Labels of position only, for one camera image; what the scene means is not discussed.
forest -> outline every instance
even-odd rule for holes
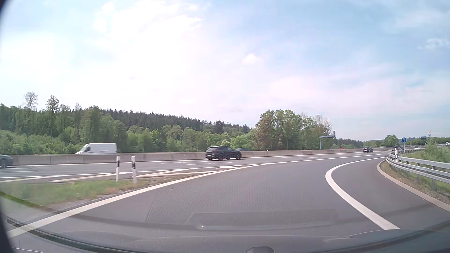
[[[55,96],[37,110],[40,98],[24,95],[19,106],[0,104],[0,154],[72,154],[87,143],[117,143],[121,153],[205,151],[213,145],[251,150],[319,149],[331,133],[328,119],[292,110],[263,112],[254,128],[195,118],[102,109],[73,108]],[[323,139],[322,148],[360,148],[361,141]]]

road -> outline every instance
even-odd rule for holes
[[[347,236],[390,228],[427,229],[450,213],[401,188],[376,165],[387,152],[229,161],[138,163],[141,171],[212,169],[215,173],[100,201],[34,226],[72,239],[120,248],[155,247],[161,237],[205,235]],[[110,172],[112,164],[35,166],[34,175]],[[342,197],[326,178],[354,201]],[[374,212],[367,214],[358,203]],[[19,229],[12,242],[49,252],[49,245]],[[69,252],[51,246],[52,252]]]
[[[262,157],[262,158],[242,158],[241,160],[208,161],[186,160],[186,161],[155,161],[155,162],[137,162],[136,170],[138,175],[149,174],[152,172],[171,172],[173,170],[183,170],[185,172],[212,171],[226,166],[239,166],[256,163],[274,163],[280,161],[295,161],[298,159],[324,159],[324,158],[343,158],[351,156],[361,156],[369,154],[381,154],[385,151],[376,151],[374,153],[348,153],[348,154],[317,154],[317,155],[299,155],[299,156],[280,156],[280,157]],[[121,163],[121,173],[131,172],[131,163]],[[34,166],[12,166],[0,169],[0,183],[2,181],[51,181],[67,178],[91,177],[115,173],[116,163],[91,163],[91,164],[64,164],[64,165],[34,165]]]

concrete barrier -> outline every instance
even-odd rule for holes
[[[23,155],[17,159],[17,165],[41,165],[50,164],[49,155]]]
[[[145,154],[146,161],[171,161],[172,153],[146,153]]]
[[[268,156],[268,151],[253,151],[253,157],[263,157]]]
[[[186,153],[172,153],[172,160],[195,160],[197,159],[197,152],[186,152]]]
[[[242,157],[254,157],[252,151],[241,151]]]
[[[84,154],[84,163],[115,163],[117,154]]]
[[[388,151],[391,148],[374,148],[374,151]],[[242,157],[266,157],[308,154],[341,154],[361,152],[363,149],[322,149],[322,150],[273,150],[273,151],[242,151]],[[78,163],[115,163],[116,156],[121,156],[121,162],[131,162],[131,156],[137,162],[172,161],[206,159],[205,152],[158,152],[158,153],[117,153],[117,154],[55,154],[55,155],[12,155],[14,165],[44,165],[44,164],[78,164]]]
[[[82,155],[50,155],[50,164],[84,163]]]

pole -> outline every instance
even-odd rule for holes
[[[131,156],[131,171],[133,172],[133,184],[136,186],[138,179],[136,178],[136,157]]]
[[[116,156],[117,167],[116,167],[116,182],[119,181],[119,167],[120,167],[120,155]]]

white van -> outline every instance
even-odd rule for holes
[[[84,145],[75,154],[115,154],[117,144],[115,143],[89,143]]]

